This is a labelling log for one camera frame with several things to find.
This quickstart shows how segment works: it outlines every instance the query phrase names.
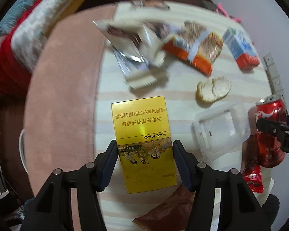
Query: table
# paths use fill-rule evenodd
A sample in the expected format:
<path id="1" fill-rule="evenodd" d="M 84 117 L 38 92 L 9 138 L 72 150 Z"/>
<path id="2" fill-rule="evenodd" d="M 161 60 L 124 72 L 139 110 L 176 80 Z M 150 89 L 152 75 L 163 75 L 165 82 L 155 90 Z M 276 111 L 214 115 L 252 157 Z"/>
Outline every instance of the table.
<path id="1" fill-rule="evenodd" d="M 220 36 L 228 27 L 244 30 L 240 24 L 211 11 L 182 3 L 167 4 L 171 7 L 170 11 L 151 8 L 132 10 L 128 2 L 111 4 L 82 11 L 56 26 L 32 77 L 25 110 L 25 153 L 35 195 L 55 168 L 60 167 L 64 171 L 79 169 L 106 150 L 110 140 L 115 139 L 112 102 L 165 96 L 172 140 L 181 140 L 187 151 L 202 160 L 192 123 L 195 114 L 205 110 L 196 102 L 195 92 L 197 83 L 206 78 L 167 55 L 168 81 L 132 90 L 124 82 L 109 43 L 105 44 L 105 38 L 91 22 L 102 18 L 159 18 L 177 24 L 182 24 L 184 20 L 196 20 Z M 241 99 L 249 114 L 252 133 L 255 133 L 255 102 L 271 94 L 263 65 L 252 72 L 242 73 L 224 45 L 213 64 L 212 77 L 217 75 L 227 76 L 233 86 L 229 95 L 212 107 Z M 225 171 L 231 167 L 240 169 L 241 155 L 242 147 L 237 147 L 234 152 L 209 165 Z M 266 192 L 257 196 L 261 204 L 267 199 L 274 183 L 270 169 L 263 169 L 263 182 Z M 109 186 L 99 194 L 106 227 L 113 231 L 140 230 L 131 221 L 162 203 L 178 185 L 129 195 L 118 161 Z M 72 195 L 72 204 L 77 230 L 75 196 Z M 219 203 L 218 190 L 215 203 Z"/>

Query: coca-cola can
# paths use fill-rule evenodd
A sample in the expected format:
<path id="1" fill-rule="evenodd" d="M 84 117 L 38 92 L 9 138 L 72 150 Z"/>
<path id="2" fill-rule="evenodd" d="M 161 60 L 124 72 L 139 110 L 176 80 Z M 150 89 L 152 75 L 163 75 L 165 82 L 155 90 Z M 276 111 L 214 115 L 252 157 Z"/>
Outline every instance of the coca-cola can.
<path id="1" fill-rule="evenodd" d="M 256 103 L 256 122 L 259 118 L 286 124 L 286 105 L 279 95 L 270 95 Z M 276 137 L 257 130 L 258 164 L 263 167 L 275 167 L 280 164 L 285 153 Z"/>

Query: yellow cigarette pack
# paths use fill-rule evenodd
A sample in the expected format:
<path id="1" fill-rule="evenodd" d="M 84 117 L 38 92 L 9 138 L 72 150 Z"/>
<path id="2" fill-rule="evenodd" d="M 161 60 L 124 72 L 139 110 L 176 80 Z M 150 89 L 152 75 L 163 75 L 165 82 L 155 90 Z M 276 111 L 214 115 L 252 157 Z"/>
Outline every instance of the yellow cigarette pack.
<path id="1" fill-rule="evenodd" d="M 176 185 L 165 98 L 117 102 L 111 106 L 128 193 Z"/>

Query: electrical outlet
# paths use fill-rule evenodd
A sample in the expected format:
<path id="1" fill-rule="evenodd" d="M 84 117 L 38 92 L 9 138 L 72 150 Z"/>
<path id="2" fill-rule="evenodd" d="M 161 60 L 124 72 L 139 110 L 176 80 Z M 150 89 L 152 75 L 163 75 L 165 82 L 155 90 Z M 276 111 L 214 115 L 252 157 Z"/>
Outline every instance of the electrical outlet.
<path id="1" fill-rule="evenodd" d="M 271 79 L 274 79 L 276 77 L 279 76 L 278 74 L 278 70 L 277 70 L 277 67 L 276 67 L 276 64 L 272 64 L 271 66 L 268 67 L 268 70 L 269 70 L 269 73 L 270 73 L 270 76 L 271 76 Z"/>
<path id="2" fill-rule="evenodd" d="M 272 79 L 272 83 L 273 83 L 273 87 L 274 87 L 275 92 L 283 89 L 283 86 L 281 85 L 281 78 L 279 76 Z"/>
<path id="3" fill-rule="evenodd" d="M 276 94 L 277 94 L 277 95 L 280 95 L 280 96 L 281 96 L 281 99 L 284 101 L 284 103 L 287 104 L 287 103 L 286 103 L 285 92 L 284 92 L 283 89 L 282 89 L 281 91 L 276 92 Z"/>
<path id="4" fill-rule="evenodd" d="M 266 65 L 267 65 L 268 67 L 271 66 L 271 65 L 273 65 L 273 64 L 275 63 L 274 60 L 273 60 L 273 57 L 272 57 L 271 52 L 268 53 L 265 57 L 263 57 L 263 59 L 264 59 Z"/>

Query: clear plastic tray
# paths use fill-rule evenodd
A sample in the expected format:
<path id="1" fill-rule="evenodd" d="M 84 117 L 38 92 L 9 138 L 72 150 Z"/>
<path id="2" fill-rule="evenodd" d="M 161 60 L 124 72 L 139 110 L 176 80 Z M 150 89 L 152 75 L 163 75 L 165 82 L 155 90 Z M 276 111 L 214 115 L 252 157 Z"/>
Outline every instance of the clear plastic tray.
<path id="1" fill-rule="evenodd" d="M 193 125 L 199 149 L 208 162 L 242 145 L 250 136 L 247 112 L 240 101 L 197 114 Z"/>

